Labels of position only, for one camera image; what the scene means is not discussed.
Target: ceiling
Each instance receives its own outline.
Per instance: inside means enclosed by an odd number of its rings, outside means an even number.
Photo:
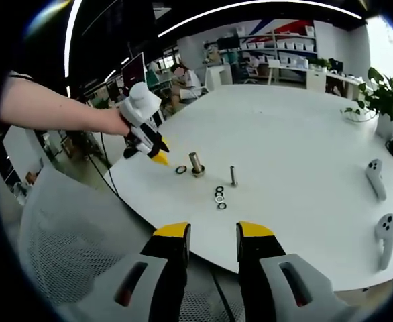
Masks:
[[[35,36],[27,39],[21,50],[19,66],[42,83],[65,93],[65,84],[77,88],[103,79],[130,55],[145,51],[148,59],[156,58],[177,39],[220,25],[255,19],[307,19],[330,22],[346,30],[363,24],[338,11],[297,3],[245,5],[216,12],[189,22],[158,38],[158,34],[176,23],[208,10],[243,0],[216,0],[189,4],[183,0],[83,0],[74,25],[70,48],[70,77],[64,79],[64,38],[72,5],[68,5]],[[356,0],[319,1],[365,16]]]

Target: white round table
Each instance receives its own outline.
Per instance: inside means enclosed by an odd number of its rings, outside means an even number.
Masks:
[[[286,253],[297,253],[333,283],[353,290],[393,279],[393,255],[378,270],[374,227],[393,213],[393,157],[374,135],[376,119],[348,123],[340,109],[355,103],[329,94],[265,85],[227,85],[174,115],[160,128],[171,166],[137,154],[111,174],[121,197],[154,227],[188,221],[190,250],[238,271],[235,224],[270,228]],[[205,175],[194,178],[188,154]],[[387,200],[379,202],[366,176],[384,163]],[[178,175],[175,168],[187,165]],[[230,186],[229,167],[238,187]],[[224,211],[214,201],[225,187]]]

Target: hand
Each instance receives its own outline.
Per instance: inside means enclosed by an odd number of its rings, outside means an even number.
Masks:
[[[119,109],[98,109],[96,124],[93,131],[113,134],[118,136],[127,136],[130,128],[122,119]]]

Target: white pot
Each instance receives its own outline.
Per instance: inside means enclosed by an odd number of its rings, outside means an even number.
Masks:
[[[390,120],[389,115],[384,114],[378,117],[376,134],[386,141],[393,139],[393,121]]]

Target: metal rod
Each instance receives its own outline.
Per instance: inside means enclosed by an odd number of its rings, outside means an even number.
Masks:
[[[190,163],[192,163],[192,167],[194,168],[194,171],[200,173],[203,170],[203,168],[201,168],[201,163],[199,163],[197,153],[196,152],[190,153],[189,158],[190,158]]]
[[[231,166],[231,184],[232,186],[237,186],[237,175],[235,174],[235,167]]]

